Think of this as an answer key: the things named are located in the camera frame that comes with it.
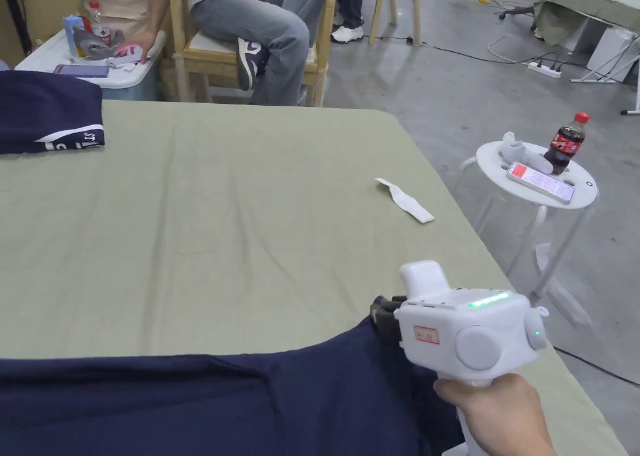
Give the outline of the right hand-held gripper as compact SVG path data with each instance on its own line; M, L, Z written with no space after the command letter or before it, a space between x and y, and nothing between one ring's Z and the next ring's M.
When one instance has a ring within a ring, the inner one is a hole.
M546 347L548 311L511 290L453 288L432 260L400 269L405 296L377 297L370 315L414 365L471 387L529 365Z

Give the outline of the person's right hand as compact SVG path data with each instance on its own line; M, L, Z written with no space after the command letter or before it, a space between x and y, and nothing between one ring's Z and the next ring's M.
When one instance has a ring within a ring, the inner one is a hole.
M488 455L555 455L539 394L522 376L505 374L484 388L439 379L434 391L462 411Z

